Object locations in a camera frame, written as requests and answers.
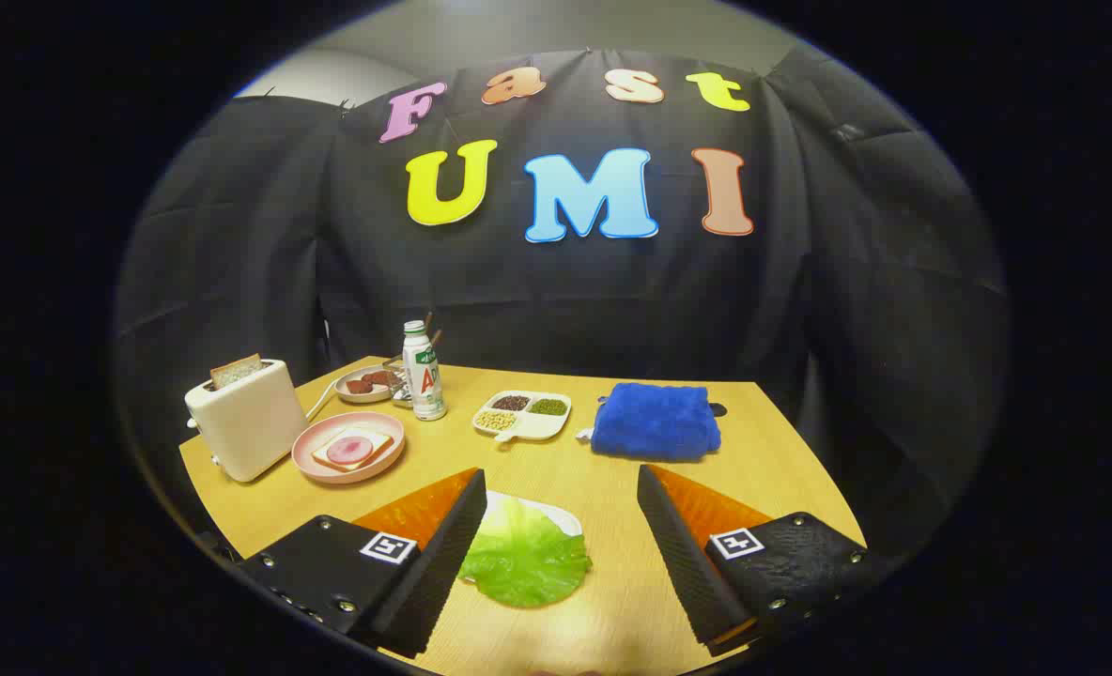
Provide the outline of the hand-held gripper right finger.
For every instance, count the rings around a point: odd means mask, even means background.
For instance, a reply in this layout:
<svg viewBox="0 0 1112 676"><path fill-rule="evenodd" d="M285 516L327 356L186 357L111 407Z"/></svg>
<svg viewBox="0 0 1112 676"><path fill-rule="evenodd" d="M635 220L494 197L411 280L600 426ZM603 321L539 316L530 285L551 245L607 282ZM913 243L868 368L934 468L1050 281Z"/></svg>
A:
<svg viewBox="0 0 1112 676"><path fill-rule="evenodd" d="M771 517L656 465L638 504L691 628L715 657L766 649L881 581L881 556L806 511Z"/></svg>

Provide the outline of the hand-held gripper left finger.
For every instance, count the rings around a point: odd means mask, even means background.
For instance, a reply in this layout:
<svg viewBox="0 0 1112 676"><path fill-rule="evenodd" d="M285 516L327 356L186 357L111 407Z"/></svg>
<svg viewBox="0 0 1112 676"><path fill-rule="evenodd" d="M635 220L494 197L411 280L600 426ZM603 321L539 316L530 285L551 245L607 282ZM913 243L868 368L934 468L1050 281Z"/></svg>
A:
<svg viewBox="0 0 1112 676"><path fill-rule="evenodd" d="M318 515L238 566L334 633L414 658L426 650L487 508L469 468L354 521Z"/></svg>

